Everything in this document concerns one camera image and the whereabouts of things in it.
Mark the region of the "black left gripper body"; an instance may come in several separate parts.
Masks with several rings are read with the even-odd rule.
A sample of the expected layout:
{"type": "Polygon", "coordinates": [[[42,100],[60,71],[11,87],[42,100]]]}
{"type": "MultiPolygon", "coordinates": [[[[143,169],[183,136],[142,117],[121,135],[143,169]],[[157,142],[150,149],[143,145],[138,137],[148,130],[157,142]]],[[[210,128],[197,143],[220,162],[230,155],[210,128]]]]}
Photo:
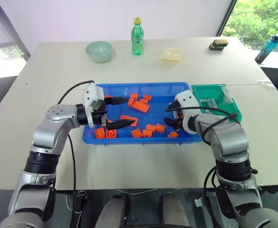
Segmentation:
{"type": "Polygon", "coordinates": [[[107,125],[107,108],[104,100],[95,102],[93,105],[92,118],[94,124],[107,125]]]}

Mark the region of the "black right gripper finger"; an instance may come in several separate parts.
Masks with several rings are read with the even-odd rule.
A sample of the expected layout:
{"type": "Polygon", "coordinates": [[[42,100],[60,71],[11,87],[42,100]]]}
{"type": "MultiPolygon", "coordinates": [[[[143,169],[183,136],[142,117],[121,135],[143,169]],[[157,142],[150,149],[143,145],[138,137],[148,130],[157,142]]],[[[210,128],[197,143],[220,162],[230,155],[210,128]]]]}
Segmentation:
{"type": "Polygon", "coordinates": [[[171,103],[168,105],[168,107],[167,107],[167,109],[166,109],[166,112],[171,112],[171,110],[172,110],[172,109],[175,109],[175,108],[177,108],[177,100],[171,102],[171,103]]]}
{"type": "Polygon", "coordinates": [[[178,132],[178,131],[183,129],[182,119],[180,119],[180,118],[172,119],[172,118],[166,117],[166,118],[164,118],[164,122],[168,126],[172,127],[174,129],[174,131],[176,131],[176,132],[178,132]]]}

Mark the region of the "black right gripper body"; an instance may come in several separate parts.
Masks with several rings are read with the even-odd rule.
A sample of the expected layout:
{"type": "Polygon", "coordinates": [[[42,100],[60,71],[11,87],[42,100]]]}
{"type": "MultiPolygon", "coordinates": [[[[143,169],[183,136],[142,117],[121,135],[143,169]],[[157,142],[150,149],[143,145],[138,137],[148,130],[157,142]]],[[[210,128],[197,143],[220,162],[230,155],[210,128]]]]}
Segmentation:
{"type": "MultiPolygon", "coordinates": [[[[177,101],[177,108],[179,108],[179,107],[181,107],[181,105],[180,105],[180,103],[177,101]]],[[[182,113],[181,110],[171,111],[171,113],[173,114],[173,118],[172,118],[172,119],[178,119],[178,118],[180,118],[180,119],[182,119],[182,121],[183,121],[184,115],[183,115],[183,113],[182,113]]]]}

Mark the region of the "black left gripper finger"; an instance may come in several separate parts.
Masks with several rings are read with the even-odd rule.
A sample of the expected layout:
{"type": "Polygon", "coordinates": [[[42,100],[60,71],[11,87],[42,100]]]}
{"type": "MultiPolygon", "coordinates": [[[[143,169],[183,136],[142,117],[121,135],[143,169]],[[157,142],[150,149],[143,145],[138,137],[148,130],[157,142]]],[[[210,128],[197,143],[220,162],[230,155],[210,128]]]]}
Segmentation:
{"type": "Polygon", "coordinates": [[[104,103],[106,105],[120,105],[123,103],[127,103],[129,99],[122,96],[106,96],[104,98],[104,103]]]}
{"type": "Polygon", "coordinates": [[[117,120],[116,122],[111,122],[111,123],[107,122],[106,128],[108,130],[117,130],[117,129],[127,127],[127,126],[133,124],[134,122],[135,121],[131,120],[131,119],[120,119],[120,120],[117,120]]]}

